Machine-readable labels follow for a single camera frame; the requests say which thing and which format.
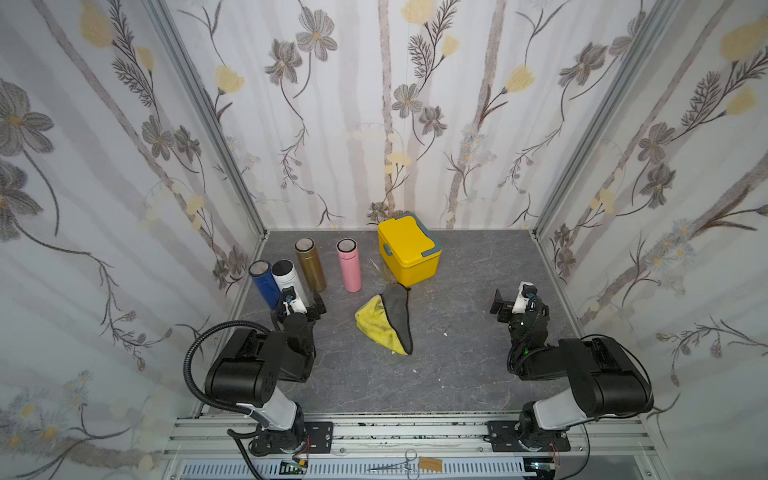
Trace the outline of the pink thermos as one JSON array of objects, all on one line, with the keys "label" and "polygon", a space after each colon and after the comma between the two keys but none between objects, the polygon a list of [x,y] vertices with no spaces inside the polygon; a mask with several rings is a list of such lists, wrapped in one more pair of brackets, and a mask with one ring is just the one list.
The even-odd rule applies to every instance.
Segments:
[{"label": "pink thermos", "polygon": [[352,238],[343,238],[336,244],[344,288],[349,293],[356,293],[362,288],[362,276],[357,242]]}]

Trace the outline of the yellow grey cleaning cloth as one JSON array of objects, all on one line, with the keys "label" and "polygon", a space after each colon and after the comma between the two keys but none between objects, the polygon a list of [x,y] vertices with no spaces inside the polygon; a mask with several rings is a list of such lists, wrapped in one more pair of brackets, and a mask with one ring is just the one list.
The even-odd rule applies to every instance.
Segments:
[{"label": "yellow grey cleaning cloth", "polygon": [[388,285],[355,312],[358,329],[377,344],[399,355],[413,353],[409,313],[410,289]]}]

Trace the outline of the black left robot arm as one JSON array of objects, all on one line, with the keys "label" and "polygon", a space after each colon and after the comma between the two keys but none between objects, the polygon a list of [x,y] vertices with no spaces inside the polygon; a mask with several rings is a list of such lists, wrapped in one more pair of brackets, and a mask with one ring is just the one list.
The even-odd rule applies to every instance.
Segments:
[{"label": "black left robot arm", "polygon": [[[270,311],[272,328],[249,320],[223,322],[198,334],[187,350],[182,376],[190,393],[209,407],[256,422],[251,432],[227,431],[245,459],[310,451],[311,428],[303,409],[278,383],[309,379],[317,355],[314,326],[325,313],[320,294],[313,293],[310,303],[300,307],[283,292]],[[208,338],[227,330],[232,334],[199,387],[192,373],[194,357]]]}]

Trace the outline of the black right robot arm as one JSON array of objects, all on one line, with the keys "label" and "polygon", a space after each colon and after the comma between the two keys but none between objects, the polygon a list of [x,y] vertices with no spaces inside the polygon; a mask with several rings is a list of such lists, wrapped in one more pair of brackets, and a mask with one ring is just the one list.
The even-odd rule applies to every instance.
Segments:
[{"label": "black right robot arm", "polygon": [[518,419],[490,421],[486,440],[495,452],[561,453],[567,432],[602,418],[632,418],[653,407],[652,384],[640,362],[614,338],[547,342],[549,307],[535,285],[522,282],[515,299],[494,292],[490,313],[507,326],[507,372],[521,381],[565,378],[568,388],[526,403]]}]

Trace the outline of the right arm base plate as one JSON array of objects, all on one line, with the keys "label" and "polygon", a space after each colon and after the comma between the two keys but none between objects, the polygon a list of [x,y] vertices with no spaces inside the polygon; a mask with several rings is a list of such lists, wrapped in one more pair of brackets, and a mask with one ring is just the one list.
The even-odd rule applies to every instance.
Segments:
[{"label": "right arm base plate", "polygon": [[571,450],[565,431],[544,430],[533,421],[489,421],[483,440],[491,445],[495,453],[558,453]]}]

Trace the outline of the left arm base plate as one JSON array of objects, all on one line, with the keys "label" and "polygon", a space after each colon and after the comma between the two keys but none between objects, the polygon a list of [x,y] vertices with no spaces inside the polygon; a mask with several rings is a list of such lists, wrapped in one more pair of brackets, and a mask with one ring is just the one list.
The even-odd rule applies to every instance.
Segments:
[{"label": "left arm base plate", "polygon": [[329,454],[334,433],[333,422],[308,422],[301,431],[259,430],[247,451],[256,457],[269,454]]}]

